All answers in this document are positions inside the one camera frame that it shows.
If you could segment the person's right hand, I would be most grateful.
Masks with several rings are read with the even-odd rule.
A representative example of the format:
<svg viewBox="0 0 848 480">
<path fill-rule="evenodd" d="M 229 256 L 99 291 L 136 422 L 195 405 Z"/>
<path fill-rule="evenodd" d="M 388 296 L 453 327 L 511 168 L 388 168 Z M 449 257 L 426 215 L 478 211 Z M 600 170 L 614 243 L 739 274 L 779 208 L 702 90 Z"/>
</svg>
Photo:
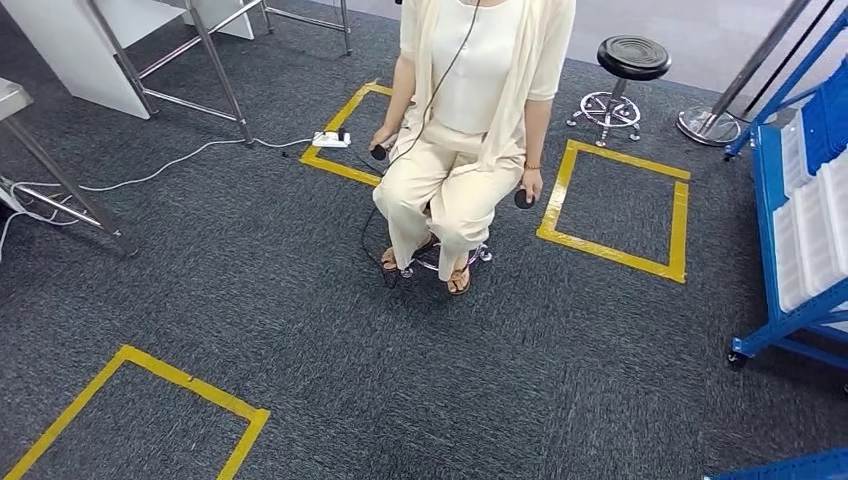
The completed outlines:
<svg viewBox="0 0 848 480">
<path fill-rule="evenodd" d="M 378 160 L 385 159 L 388 151 L 397 139 L 397 129 L 389 126 L 381 126 L 372 136 L 369 144 L 369 152 Z"/>
</svg>

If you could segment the person's left hand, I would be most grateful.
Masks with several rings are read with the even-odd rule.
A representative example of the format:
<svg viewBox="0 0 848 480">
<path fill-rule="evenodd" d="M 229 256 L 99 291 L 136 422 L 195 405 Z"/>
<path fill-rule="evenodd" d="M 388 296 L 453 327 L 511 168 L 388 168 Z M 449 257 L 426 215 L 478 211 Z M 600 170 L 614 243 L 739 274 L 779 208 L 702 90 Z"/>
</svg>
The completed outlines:
<svg viewBox="0 0 848 480">
<path fill-rule="evenodd" d="M 540 198 L 543 190 L 543 179 L 539 166 L 524 169 L 521 188 L 525 192 L 525 199 L 528 204 L 533 204 Z"/>
</svg>

